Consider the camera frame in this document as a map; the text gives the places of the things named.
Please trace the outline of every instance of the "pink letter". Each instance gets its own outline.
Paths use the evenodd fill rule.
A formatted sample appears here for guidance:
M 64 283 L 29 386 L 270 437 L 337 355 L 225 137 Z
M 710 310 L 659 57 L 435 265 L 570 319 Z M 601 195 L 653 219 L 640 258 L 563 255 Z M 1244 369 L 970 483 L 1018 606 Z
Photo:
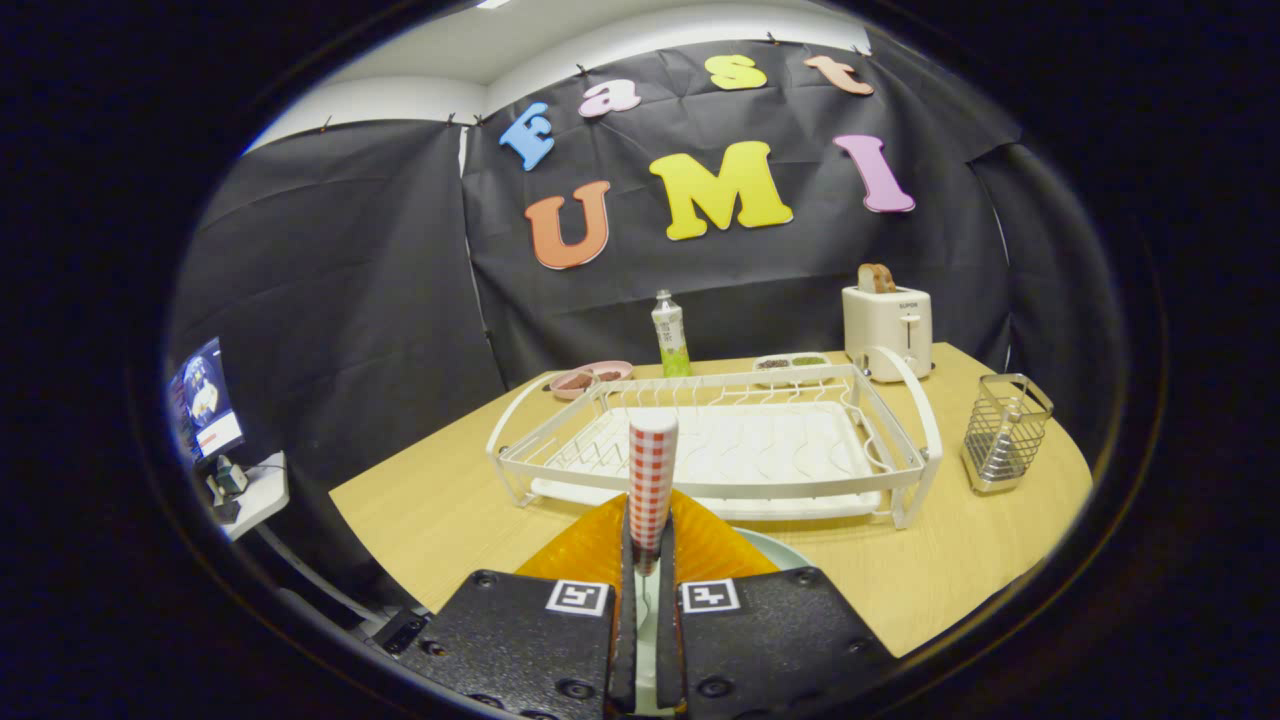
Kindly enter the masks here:
M 893 170 L 888 169 L 881 147 L 884 142 L 869 135 L 842 135 L 832 140 L 836 145 L 849 151 L 849 156 L 858 165 L 858 172 L 863 176 L 863 184 L 867 186 L 867 197 L 863 205 L 872 213 L 906 213 L 915 208 L 915 200 L 902 192 L 893 178 Z
M 628 79 L 602 82 L 584 92 L 582 97 L 586 97 L 586 102 L 579 106 L 577 114 L 584 118 L 595 118 L 611 110 L 621 113 L 640 104 L 636 83 Z
M 810 68 L 818 68 L 831 85 L 835 85 L 845 92 L 851 92 L 854 95 L 870 95 L 874 92 L 872 86 L 854 79 L 854 68 L 850 68 L 844 63 L 837 63 L 826 55 L 814 55 L 813 58 L 805 60 L 804 64 Z

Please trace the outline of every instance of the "blue letter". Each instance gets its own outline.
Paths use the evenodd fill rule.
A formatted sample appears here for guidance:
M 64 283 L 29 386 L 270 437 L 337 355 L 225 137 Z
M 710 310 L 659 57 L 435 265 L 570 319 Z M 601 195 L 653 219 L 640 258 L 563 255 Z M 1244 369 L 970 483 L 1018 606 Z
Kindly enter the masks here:
M 509 145 L 512 150 L 520 152 L 525 159 L 525 172 L 534 169 L 534 165 L 550 151 L 556 141 L 549 137 L 539 137 L 552 132 L 552 124 L 541 117 L 547 111 L 547 102 L 534 102 L 524 114 L 507 128 L 498 138 L 498 145 Z

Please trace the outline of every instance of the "green drink bottle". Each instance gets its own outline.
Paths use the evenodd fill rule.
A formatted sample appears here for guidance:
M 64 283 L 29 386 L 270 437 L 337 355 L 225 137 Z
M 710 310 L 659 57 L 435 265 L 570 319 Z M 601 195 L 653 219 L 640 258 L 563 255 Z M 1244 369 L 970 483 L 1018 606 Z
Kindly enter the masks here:
M 653 324 L 658 329 L 658 348 L 662 351 L 662 375 L 664 378 L 692 375 L 689 347 L 685 346 L 685 311 L 671 300 L 669 290 L 658 291 Z

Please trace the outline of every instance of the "foam letter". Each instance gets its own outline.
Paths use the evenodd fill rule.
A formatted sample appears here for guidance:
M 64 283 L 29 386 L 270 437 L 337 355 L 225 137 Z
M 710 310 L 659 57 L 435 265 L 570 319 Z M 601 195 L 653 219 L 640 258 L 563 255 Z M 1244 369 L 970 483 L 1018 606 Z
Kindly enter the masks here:
M 611 79 L 588 90 L 582 94 L 586 102 L 577 109 L 577 114 L 584 118 L 596 118 L 611 110 L 630 110 L 640 104 L 636 95 L 636 83 L 628 79 Z
M 534 102 L 498 138 L 498 145 L 509 145 L 520 154 L 525 160 L 526 173 L 534 169 L 534 165 L 550 151 L 552 145 L 556 145 L 556 141 L 549 137 L 539 137 L 552 132 L 552 124 L 543 117 L 545 111 L 547 102 Z
M 666 183 L 671 204 L 667 237 L 689 240 L 707 233 L 707 222 L 694 213 L 694 202 L 716 227 L 727 229 L 740 196 L 742 211 L 737 214 L 737 222 L 742 225 L 756 228 L 790 223 L 795 215 L 778 197 L 765 160 L 768 156 L 769 146 L 763 142 L 735 142 L 724 149 L 719 176 L 713 176 L 684 152 L 654 160 L 649 172 Z
M 744 90 L 760 87 L 769 78 L 755 69 L 755 60 L 746 55 L 716 55 L 703 64 L 712 73 L 712 82 L 721 90 Z
M 884 142 L 869 135 L 842 135 L 832 140 L 836 145 L 849 151 L 854 159 L 854 165 L 863 176 L 863 184 L 867 186 L 867 197 L 863 205 L 872 213 L 906 213 L 915 208 L 915 200 L 902 192 L 893 178 L 893 170 L 888 169 L 881 147 Z
M 559 209 L 564 205 L 561 196 L 539 200 L 525 210 L 525 217 L 534 228 L 534 256 L 553 270 L 563 270 L 595 260 L 609 242 L 609 215 L 604 211 L 604 193 L 609 190 L 608 181 L 595 181 L 573 191 L 573 197 L 582 204 L 586 217 L 586 237 L 577 245 L 564 245 L 559 234 Z
M 854 95 L 870 95 L 874 92 L 872 86 L 865 82 L 858 82 L 852 78 L 854 68 L 850 68 L 844 63 L 837 63 L 826 55 L 809 58 L 804 61 L 804 64 L 822 70 L 822 74 L 827 76 L 831 85 L 835 85 L 845 92 L 852 92 Z

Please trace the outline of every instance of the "tabletop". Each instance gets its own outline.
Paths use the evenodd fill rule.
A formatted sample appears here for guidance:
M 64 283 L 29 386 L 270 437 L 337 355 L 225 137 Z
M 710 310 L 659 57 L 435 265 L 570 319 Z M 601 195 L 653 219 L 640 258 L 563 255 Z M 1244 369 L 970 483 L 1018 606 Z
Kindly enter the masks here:
M 828 352 L 849 364 L 842 351 Z M 751 360 L 694 363 L 695 374 L 749 372 Z M 948 343 L 933 346 L 934 370 L 920 380 L 942 434 L 943 459 L 915 523 L 887 518 L 735 521 L 790 544 L 820 568 L 884 646 L 902 656 L 972 612 L 1042 560 L 1066 533 L 1093 487 L 1089 466 L 1056 420 L 1021 484 L 980 496 L 970 489 L 960 445 L 992 370 Z M 553 375 L 534 378 L 545 384 Z M 635 378 L 662 377 L 640 365 Z M 521 386 L 370 468 L 329 495 L 356 537 L 424 606 L 439 610 L 474 570 L 515 571 L 588 507 L 540 497 L 517 507 L 484 452 Z M 902 383 L 873 383 L 902 427 L 923 445 Z M 534 391 L 513 413 L 499 446 L 527 434 L 564 406 Z

